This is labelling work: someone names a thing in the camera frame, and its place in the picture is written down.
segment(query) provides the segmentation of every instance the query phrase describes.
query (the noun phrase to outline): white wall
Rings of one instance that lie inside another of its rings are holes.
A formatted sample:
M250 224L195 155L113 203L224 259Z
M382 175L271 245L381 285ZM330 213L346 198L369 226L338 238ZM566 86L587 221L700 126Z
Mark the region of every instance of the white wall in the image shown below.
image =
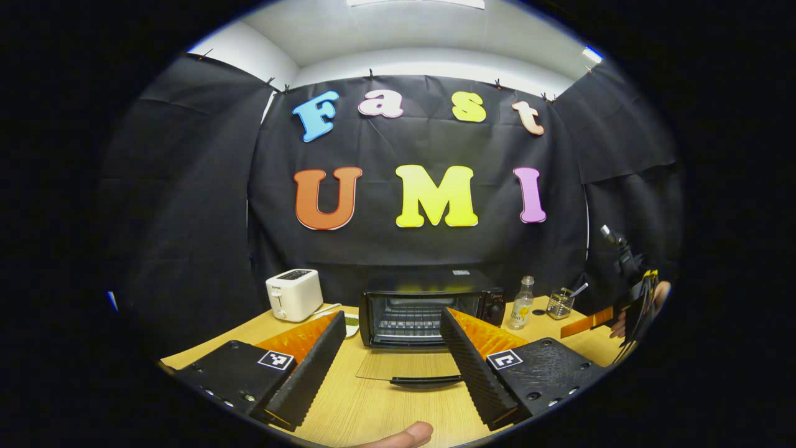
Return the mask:
M463 49L405 48L357 53L302 67L291 84L369 75L431 75L494 83L548 97L560 95L575 80L528 62Z
M271 85L282 90L285 84L293 84L299 65L259 31L243 22L233 22L220 29L204 41L199 42L188 53L205 54L207 57L226 62L263 81L275 77Z

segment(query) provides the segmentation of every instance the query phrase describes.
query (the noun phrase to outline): wooden table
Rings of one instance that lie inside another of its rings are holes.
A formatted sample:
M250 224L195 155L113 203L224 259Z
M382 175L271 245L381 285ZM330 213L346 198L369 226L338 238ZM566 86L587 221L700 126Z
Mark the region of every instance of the wooden table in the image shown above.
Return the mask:
M533 309L544 309L548 297L536 297ZM578 312L563 320L553 320L548 316L529 314L529 322L519 331L509 330L511 303L507 304L503 329L512 332L529 342L544 337L559 338L560 328L584 315ZM357 314L357 308L342 306L330 311L343 310ZM162 362L175 369L183 368L228 340L235 339L248 344L257 344L296 325L277 320L271 311L213 338L194 348L167 358ZM618 346L623 339L610 339L611 330L601 326L591 331L581 332L561 340L563 344L606 367L619 353ZM358 378L357 371L369 349L362 344L357 332L343 341L326 378L321 385L304 423L294 432L295 437L326 446L352 446L372 442L406 429L418 420L429 422L434 427L429 448L450 447L472 442L498 431L489 431L481 422L475 405L467 393L464 382L439 390L422 391L393 386L382 379Z

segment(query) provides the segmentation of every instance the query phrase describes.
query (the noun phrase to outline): ceiling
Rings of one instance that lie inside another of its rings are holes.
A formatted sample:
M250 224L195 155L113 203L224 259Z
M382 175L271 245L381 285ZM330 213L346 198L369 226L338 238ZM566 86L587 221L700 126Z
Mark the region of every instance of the ceiling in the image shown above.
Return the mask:
M539 65L570 79L593 66L584 43L511 0L486 9L428 0L348 6L346 0L282 0L243 18L300 67L349 54L407 47L467 49Z

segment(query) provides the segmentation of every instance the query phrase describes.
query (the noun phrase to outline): toaster oven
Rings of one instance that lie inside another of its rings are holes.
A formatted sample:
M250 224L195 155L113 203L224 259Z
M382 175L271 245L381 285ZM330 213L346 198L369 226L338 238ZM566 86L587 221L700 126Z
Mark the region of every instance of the toaster oven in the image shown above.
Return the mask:
M445 307L500 326L504 289L475 269L387 269L374 276L359 305L362 343L371 348L433 348Z

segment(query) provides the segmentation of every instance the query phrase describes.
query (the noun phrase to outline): blue letter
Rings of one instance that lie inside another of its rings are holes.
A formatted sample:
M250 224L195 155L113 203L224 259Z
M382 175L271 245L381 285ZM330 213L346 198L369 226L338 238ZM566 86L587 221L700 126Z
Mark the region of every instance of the blue letter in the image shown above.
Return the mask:
M334 117L334 106L329 101L334 101L339 97L337 92L330 90L293 109L293 113L298 114L304 124L305 142L311 142L332 130L334 125L325 122L323 116Z

